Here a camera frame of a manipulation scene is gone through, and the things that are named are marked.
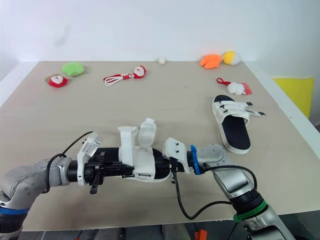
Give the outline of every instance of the slipper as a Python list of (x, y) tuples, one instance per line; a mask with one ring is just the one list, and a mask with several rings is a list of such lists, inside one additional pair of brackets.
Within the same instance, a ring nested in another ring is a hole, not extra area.
[(265, 116), (263, 112), (246, 109), (251, 102), (237, 102), (225, 95), (218, 95), (212, 101), (212, 111), (218, 122), (225, 148), (235, 154), (245, 154), (251, 147), (246, 125), (249, 116)]

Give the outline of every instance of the plush toy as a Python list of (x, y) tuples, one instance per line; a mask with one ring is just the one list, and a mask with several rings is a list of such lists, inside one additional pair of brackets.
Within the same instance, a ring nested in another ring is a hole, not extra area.
[(45, 81), (54, 88), (61, 88), (68, 83), (68, 78), (63, 77), (59, 74), (48, 76), (45, 78)]
[(133, 74), (115, 74), (112, 76), (106, 76), (105, 78), (103, 78), (103, 81), (106, 86), (111, 86), (121, 80), (141, 79), (146, 75), (146, 73), (146, 68), (140, 65), (134, 69)]
[(203, 57), (200, 62), (200, 66), (204, 66), (205, 69), (218, 68), (221, 63), (221, 56), (218, 54), (210, 54)]
[(226, 85), (226, 89), (230, 94), (235, 95), (249, 95), (252, 94), (252, 91), (247, 83), (237, 83), (237, 82), (230, 82), (230, 81), (224, 81), (221, 77), (218, 77), (216, 79), (218, 84), (224, 84)]
[(222, 56), (222, 61), (224, 64), (237, 65), (240, 63), (240, 56), (234, 51), (226, 51)]
[(85, 71), (84, 66), (80, 62), (72, 61), (62, 66), (62, 72), (68, 76), (78, 76)]

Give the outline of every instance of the santa claus keychain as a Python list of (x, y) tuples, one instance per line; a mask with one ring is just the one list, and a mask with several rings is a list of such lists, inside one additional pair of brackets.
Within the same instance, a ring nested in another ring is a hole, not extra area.
[(249, 95), (252, 94), (252, 91), (247, 83), (237, 83), (237, 82), (230, 82), (230, 81), (224, 81), (221, 77), (218, 77), (216, 79), (218, 84), (224, 84), (226, 85), (228, 92), (230, 94), (235, 94), (235, 95)]
[(59, 74), (54, 74), (45, 78), (45, 81), (54, 88), (61, 88), (68, 83), (68, 78)]
[(141, 79), (146, 75), (146, 68), (142, 65), (137, 66), (132, 74), (115, 74), (112, 76), (106, 76), (103, 81), (106, 86), (111, 86), (121, 80), (127, 79)]

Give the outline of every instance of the wooden table surface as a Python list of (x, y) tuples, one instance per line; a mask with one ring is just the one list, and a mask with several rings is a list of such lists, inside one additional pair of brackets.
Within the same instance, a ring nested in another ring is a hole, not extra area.
[[(258, 191), (278, 214), (320, 209), (320, 161), (277, 103), (243, 64), (204, 69), (198, 62), (83, 62), (85, 73), (70, 77), (67, 86), (50, 87), (45, 78), (62, 74), (65, 62), (39, 62), (0, 108), (0, 176), (12, 168), (33, 165), (63, 151), (82, 133), (103, 132), (104, 147), (119, 147), (120, 126), (139, 126), (155, 119), (153, 147), (175, 138), (189, 148), (222, 144), (212, 113), (212, 99), (220, 94), (252, 102), (266, 117), (250, 117), (251, 149), (229, 153), (232, 161), (254, 171)], [(103, 77), (132, 73), (143, 65), (143, 79), (106, 87)], [(230, 95), (225, 81), (246, 82), (253, 94)], [(81, 143), (69, 156), (76, 159)], [(225, 200), (211, 173), (178, 173), (183, 204), (189, 214), (205, 204)], [(217, 205), (194, 221), (232, 219), (229, 205)], [(145, 183), (105, 178), (98, 194), (71, 183), (53, 187), (33, 204), (24, 230), (70, 230), (128, 227), (187, 222), (178, 206), (175, 186), (167, 180)]]

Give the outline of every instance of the blue ring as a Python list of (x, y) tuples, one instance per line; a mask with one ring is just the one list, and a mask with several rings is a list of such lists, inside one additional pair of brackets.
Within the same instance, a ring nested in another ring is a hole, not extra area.
[(193, 159), (195, 174), (200, 175), (201, 172), (200, 172), (198, 158), (197, 158), (197, 149), (194, 145), (191, 145), (190, 148), (191, 148), (191, 152), (192, 152), (192, 159)]
[(26, 213), (28, 213), (29, 210), (30, 210), (30, 208), (25, 208), (25, 209), (9, 209), (9, 208), (0, 207), (0, 214), (21, 215), (21, 214), (26, 214)]

